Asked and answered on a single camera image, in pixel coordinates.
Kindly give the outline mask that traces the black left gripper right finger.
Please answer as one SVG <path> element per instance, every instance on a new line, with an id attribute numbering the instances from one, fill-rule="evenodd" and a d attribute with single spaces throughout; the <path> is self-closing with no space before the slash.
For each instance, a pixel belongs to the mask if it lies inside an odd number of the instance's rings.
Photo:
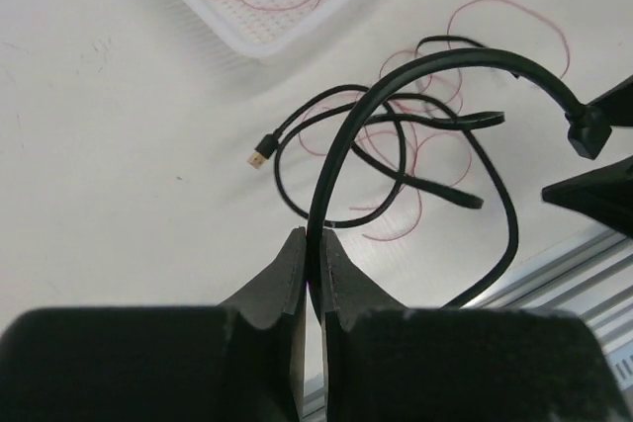
<path id="1" fill-rule="evenodd" d="M 628 421 L 596 338 L 541 309 L 410 308 L 320 245 L 330 421 Z"/>

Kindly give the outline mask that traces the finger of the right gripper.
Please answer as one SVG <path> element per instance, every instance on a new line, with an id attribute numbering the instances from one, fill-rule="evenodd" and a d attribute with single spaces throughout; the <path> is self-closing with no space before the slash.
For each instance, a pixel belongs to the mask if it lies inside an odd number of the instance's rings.
<path id="1" fill-rule="evenodd" d="M 633 127 L 633 76 L 588 103 L 612 127 Z"/>
<path id="2" fill-rule="evenodd" d="M 632 237 L 632 157 L 549 185 L 541 197 Z"/>

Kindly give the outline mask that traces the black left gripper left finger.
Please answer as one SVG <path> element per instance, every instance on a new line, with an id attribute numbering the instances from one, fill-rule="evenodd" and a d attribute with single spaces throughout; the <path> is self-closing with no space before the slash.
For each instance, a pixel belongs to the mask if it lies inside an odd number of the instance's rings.
<path id="1" fill-rule="evenodd" d="M 1 337 L 5 421 L 297 421 L 306 237 L 217 305 L 49 307 Z"/>

